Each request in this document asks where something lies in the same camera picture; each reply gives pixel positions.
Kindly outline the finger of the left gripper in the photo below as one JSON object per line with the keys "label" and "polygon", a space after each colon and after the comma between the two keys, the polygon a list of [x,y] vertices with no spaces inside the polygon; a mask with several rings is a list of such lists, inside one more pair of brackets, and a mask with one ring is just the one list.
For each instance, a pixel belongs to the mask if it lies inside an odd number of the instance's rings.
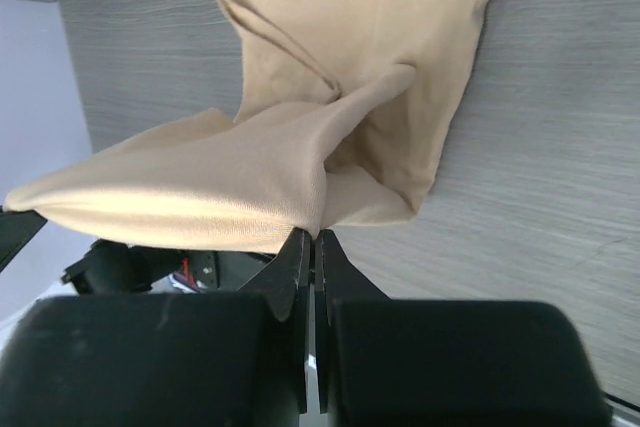
{"label": "finger of the left gripper", "polygon": [[47,220],[37,212],[2,211],[0,215],[0,272],[44,227]]}

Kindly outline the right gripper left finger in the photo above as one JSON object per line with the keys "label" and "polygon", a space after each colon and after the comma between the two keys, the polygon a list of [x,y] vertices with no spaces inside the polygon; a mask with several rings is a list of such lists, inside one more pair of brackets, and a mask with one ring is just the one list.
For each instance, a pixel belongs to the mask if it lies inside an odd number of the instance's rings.
{"label": "right gripper left finger", "polygon": [[38,301],[1,357],[5,426],[295,426],[309,236],[235,291]]}

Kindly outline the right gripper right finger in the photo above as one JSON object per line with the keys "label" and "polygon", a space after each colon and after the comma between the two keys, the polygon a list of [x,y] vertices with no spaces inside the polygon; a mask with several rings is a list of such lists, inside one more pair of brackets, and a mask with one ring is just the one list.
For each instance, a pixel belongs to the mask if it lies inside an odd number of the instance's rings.
{"label": "right gripper right finger", "polygon": [[320,409],[333,426],[607,426],[580,336],[557,307],[384,294],[336,235],[315,243]]}

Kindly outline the beige t shirt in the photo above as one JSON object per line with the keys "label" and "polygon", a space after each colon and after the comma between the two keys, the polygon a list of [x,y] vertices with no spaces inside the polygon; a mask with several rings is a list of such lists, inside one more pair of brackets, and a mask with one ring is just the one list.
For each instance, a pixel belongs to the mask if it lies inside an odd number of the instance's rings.
{"label": "beige t shirt", "polygon": [[12,190],[4,205],[148,247],[274,253],[405,222],[434,183],[489,0],[217,0],[243,98]]}

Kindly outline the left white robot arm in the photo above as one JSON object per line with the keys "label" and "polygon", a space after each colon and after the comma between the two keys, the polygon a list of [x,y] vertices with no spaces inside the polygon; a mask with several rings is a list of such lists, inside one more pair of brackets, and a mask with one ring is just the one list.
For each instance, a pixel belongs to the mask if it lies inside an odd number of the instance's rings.
{"label": "left white robot arm", "polygon": [[80,295],[146,293],[166,279],[185,293],[235,291],[273,260],[272,254],[161,249],[96,240],[60,281]]}

